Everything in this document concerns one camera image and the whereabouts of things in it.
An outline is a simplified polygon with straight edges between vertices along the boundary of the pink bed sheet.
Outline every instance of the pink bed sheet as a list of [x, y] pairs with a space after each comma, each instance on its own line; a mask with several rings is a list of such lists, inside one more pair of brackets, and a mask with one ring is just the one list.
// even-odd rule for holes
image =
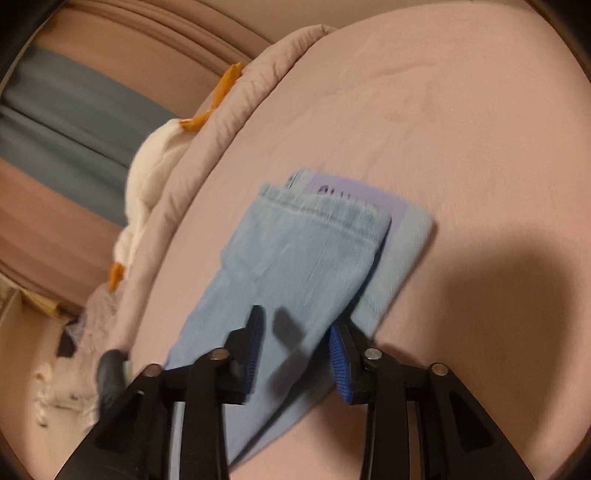
[[[269, 48], [196, 137], [111, 345], [136, 369], [164, 360], [263, 182], [362, 180], [438, 226], [379, 345], [450, 365], [547, 479], [591, 422], [591, 86], [528, 8], [427, 5], [328, 33]], [[363, 415], [331, 396], [233, 478], [358, 478]]]

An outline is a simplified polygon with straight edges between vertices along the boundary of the beige wall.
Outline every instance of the beige wall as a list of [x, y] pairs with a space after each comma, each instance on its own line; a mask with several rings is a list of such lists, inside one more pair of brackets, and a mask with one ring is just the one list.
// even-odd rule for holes
[[344, 27], [390, 10], [441, 0], [201, 0], [238, 23], [277, 41], [307, 25]]

